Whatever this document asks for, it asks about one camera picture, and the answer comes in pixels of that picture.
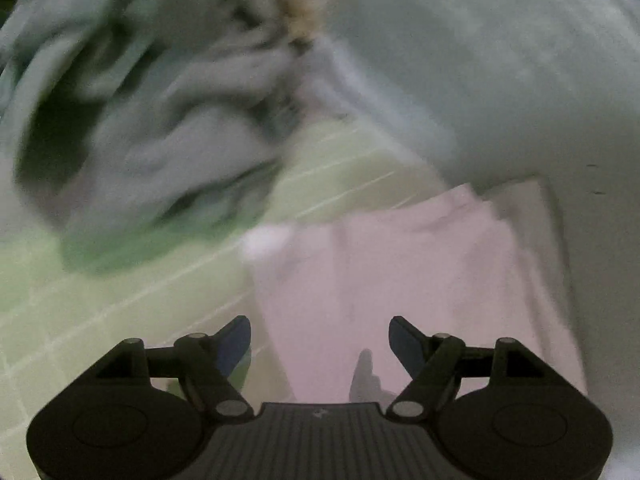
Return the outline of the white garment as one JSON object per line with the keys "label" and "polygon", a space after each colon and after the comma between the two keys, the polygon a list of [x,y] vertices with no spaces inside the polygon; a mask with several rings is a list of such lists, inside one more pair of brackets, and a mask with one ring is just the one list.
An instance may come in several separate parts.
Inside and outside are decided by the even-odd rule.
{"label": "white garment", "polygon": [[248,232],[242,255],[293,398],[387,405],[409,382],[401,315],[472,347],[512,337],[585,390],[558,226],[537,179]]}

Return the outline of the green grid bed sheet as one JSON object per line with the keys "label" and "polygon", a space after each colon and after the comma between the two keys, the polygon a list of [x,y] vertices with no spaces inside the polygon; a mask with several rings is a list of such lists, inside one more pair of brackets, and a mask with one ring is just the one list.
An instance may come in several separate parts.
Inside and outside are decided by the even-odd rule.
{"label": "green grid bed sheet", "polygon": [[[320,122],[297,138],[264,218],[326,221],[441,193],[445,181],[358,122]],[[128,240],[67,245],[1,193],[1,474],[31,479],[27,426],[114,344],[167,346],[257,313],[238,254],[242,224],[162,226]]]}

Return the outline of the grey-blue crumpled garment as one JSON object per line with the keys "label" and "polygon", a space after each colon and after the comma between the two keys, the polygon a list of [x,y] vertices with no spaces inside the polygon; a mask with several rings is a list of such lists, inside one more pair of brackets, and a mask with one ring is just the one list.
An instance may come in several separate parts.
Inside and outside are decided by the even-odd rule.
{"label": "grey-blue crumpled garment", "polygon": [[259,219],[320,29],[316,0],[15,0],[1,147],[64,262],[132,266]]}

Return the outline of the light blue carrot-print quilt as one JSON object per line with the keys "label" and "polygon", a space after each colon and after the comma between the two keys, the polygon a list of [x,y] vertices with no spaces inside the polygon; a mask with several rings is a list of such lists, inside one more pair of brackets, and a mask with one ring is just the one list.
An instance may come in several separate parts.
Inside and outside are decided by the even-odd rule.
{"label": "light blue carrot-print quilt", "polygon": [[639,474],[639,0],[318,0],[333,93],[450,182],[551,185],[612,479]]}

